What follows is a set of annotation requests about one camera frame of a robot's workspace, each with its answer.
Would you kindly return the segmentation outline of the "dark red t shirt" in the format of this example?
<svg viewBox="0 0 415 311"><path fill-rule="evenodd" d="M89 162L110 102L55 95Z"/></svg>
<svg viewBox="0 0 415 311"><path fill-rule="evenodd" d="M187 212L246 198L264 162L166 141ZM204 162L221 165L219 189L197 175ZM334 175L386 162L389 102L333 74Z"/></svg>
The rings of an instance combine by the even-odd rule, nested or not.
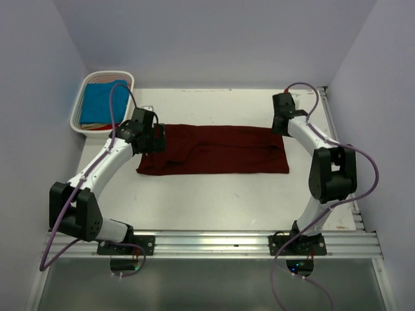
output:
<svg viewBox="0 0 415 311"><path fill-rule="evenodd" d="M289 173L283 138L268 128L167 124L165 138L166 151L143 155L137 173Z"/></svg>

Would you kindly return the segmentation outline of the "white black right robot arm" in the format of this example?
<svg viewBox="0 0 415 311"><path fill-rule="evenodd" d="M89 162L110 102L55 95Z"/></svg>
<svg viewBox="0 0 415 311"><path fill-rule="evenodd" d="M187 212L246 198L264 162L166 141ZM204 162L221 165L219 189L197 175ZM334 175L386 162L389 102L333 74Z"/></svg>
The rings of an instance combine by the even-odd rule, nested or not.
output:
<svg viewBox="0 0 415 311"><path fill-rule="evenodd" d="M333 205L344 201L357 189L355 151L332 141L313 126L309 114L296 108L289 92L272 96L274 117L272 132L292 137L311 156L308 187L311 198L291 229L289 247L304 254L312 246L311 237L321 234Z"/></svg>

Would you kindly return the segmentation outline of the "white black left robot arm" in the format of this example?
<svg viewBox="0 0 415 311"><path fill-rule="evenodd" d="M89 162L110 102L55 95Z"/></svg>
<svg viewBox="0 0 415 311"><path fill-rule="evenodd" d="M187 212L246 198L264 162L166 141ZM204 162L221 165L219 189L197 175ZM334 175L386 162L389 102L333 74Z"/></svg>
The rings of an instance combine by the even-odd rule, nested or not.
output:
<svg viewBox="0 0 415 311"><path fill-rule="evenodd" d="M150 107L136 108L132 118L109 134L100 152L75 177L56 182L49 191L49 225L85 242L111 241L120 254L135 246L132 226L104 218L98 199L115 173L137 154L165 151L165 126Z"/></svg>

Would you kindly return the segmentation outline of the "red folded t shirt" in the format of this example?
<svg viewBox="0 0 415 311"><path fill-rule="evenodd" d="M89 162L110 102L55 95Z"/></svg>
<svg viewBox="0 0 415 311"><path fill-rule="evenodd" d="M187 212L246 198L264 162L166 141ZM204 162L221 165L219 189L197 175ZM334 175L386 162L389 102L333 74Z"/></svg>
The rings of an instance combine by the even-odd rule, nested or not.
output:
<svg viewBox="0 0 415 311"><path fill-rule="evenodd" d="M111 129L112 129L112 124L105 124L104 126L100 126L97 128L98 131L111 130Z"/></svg>

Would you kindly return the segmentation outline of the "white plastic laundry basket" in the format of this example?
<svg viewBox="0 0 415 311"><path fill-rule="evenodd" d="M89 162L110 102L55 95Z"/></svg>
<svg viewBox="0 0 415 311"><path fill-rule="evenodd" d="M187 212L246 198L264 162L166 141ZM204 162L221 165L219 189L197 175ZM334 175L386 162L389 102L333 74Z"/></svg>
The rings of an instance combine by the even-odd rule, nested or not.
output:
<svg viewBox="0 0 415 311"><path fill-rule="evenodd" d="M95 71L85 77L72 110L70 125L86 137L107 138L112 123L129 119L134 77L126 71Z"/></svg>

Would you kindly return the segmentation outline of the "blue folded t shirt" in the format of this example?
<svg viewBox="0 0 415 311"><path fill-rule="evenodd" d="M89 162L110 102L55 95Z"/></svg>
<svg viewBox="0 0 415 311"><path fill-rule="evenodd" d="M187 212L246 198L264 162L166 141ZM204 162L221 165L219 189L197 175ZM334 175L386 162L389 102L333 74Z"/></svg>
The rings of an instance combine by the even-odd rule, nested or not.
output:
<svg viewBox="0 0 415 311"><path fill-rule="evenodd" d="M128 85L125 80L115 80L109 83L88 84L84 91L84 99L80 115L80 123L112 122L110 115L110 92L114 85ZM112 108L114 123L120 123L125 116L129 100L129 92L125 87L117 86L113 92Z"/></svg>

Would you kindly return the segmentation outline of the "beige folded t shirt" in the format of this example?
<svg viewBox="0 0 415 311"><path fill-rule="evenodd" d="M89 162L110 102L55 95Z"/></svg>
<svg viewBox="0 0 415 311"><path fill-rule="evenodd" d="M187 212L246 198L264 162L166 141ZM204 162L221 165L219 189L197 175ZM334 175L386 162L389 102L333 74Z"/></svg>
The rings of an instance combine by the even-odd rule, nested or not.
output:
<svg viewBox="0 0 415 311"><path fill-rule="evenodd" d="M107 126L108 124L103 124L103 123L86 123L86 124L80 124L80 129L82 130L96 130L96 129L100 129L103 128L105 126Z"/></svg>

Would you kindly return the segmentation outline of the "aluminium table right rail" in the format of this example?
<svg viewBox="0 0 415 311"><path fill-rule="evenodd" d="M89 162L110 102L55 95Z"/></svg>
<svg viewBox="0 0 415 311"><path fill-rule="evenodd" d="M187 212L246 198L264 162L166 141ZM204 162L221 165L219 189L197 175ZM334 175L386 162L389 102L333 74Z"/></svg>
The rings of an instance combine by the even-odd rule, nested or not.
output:
<svg viewBox="0 0 415 311"><path fill-rule="evenodd" d="M360 214L356 212L351 195L357 188L357 171L354 150L343 147L330 136L330 116L323 115L324 127L309 123L322 142L312 148L312 163L309 186L312 197L321 206L320 216L324 222L322 230L336 229L354 231L364 229L362 222L356 222Z"/></svg>

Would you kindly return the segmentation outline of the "aluminium table rail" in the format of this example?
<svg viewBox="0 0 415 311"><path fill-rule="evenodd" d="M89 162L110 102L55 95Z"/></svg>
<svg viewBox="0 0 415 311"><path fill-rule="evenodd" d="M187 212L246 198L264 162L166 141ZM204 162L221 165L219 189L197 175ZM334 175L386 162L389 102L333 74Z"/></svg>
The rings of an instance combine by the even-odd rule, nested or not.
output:
<svg viewBox="0 0 415 311"><path fill-rule="evenodd" d="M153 257L160 259L267 259L272 258L268 236L272 231L136 231L134 235L154 235ZM283 256L302 259L380 259L383 254L375 233L325 231L327 255Z"/></svg>
<svg viewBox="0 0 415 311"><path fill-rule="evenodd" d="M336 229L354 231L364 229L362 222L356 222L360 214L356 212L351 195L357 188L357 171L354 150L343 147L330 136L330 116L323 115L324 127L309 123L322 142L312 148L312 163L309 186L312 197L321 206L320 216L324 222L322 230Z"/></svg>

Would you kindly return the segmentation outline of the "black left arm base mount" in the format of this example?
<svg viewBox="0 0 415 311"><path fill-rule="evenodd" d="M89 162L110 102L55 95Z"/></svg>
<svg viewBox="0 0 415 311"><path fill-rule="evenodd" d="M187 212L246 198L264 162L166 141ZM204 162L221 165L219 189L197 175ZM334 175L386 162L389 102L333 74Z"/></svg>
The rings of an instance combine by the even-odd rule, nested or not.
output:
<svg viewBox="0 0 415 311"><path fill-rule="evenodd" d="M103 242L98 245L98 255L127 256L148 255L153 256L156 245L154 235L134 235L130 242L116 244L115 242Z"/></svg>

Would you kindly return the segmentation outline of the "aluminium table front rail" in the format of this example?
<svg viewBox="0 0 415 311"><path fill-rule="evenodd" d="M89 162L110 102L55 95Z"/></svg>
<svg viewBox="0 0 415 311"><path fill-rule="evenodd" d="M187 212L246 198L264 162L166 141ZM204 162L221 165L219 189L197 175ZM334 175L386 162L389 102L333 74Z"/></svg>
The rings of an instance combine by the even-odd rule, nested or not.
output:
<svg viewBox="0 0 415 311"><path fill-rule="evenodd" d="M160 259L267 259L272 258L268 236L272 231L136 231L134 235L154 235L153 257ZM375 233L325 231L327 255L283 256L302 259L380 259L383 254Z"/></svg>

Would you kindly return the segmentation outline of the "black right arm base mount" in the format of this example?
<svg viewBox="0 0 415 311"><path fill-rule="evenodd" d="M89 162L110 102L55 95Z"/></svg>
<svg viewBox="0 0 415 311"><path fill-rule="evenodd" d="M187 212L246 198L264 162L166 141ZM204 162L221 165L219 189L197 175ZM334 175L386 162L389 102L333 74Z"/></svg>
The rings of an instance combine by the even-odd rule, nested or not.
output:
<svg viewBox="0 0 415 311"><path fill-rule="evenodd" d="M268 248L270 254L275 256L277 252L297 233L296 230L290 230L288 234L283 231L276 231L268 236ZM326 243L321 233L315 236L301 235L296 240L283 248L280 255L283 256L307 256L327 255Z"/></svg>

